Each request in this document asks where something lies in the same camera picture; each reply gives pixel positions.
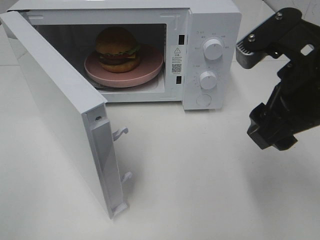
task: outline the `pink plate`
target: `pink plate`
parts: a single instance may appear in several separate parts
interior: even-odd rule
[[[139,51],[140,64],[133,70],[114,73],[102,68],[99,64],[98,53],[91,53],[84,61],[84,68],[89,77],[97,83],[113,88],[128,88],[144,84],[160,72],[164,56],[153,46],[141,45]]]

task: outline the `microwave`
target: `microwave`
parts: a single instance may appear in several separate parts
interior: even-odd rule
[[[112,218],[128,207],[130,173],[120,176],[114,149],[128,129],[111,130],[107,103],[221,108],[241,14],[232,0],[19,0],[0,20],[43,121]],[[121,88],[92,80],[84,62],[115,26],[161,53],[156,76]]]

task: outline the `control panel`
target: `control panel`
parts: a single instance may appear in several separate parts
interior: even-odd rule
[[[222,107],[240,20],[239,12],[192,15],[187,43],[184,109]]]

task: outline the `control knob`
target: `control knob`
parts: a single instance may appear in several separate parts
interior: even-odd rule
[[[218,77],[212,71],[205,71],[201,73],[199,81],[202,89],[210,90],[217,85]]]
[[[209,39],[203,45],[203,53],[208,60],[216,60],[223,54],[224,44],[217,38]]]

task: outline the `sesame seed bun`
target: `sesame seed bun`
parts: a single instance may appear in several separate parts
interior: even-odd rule
[[[124,53],[137,45],[134,36],[122,27],[108,27],[96,38],[95,50],[100,54],[116,55]]]

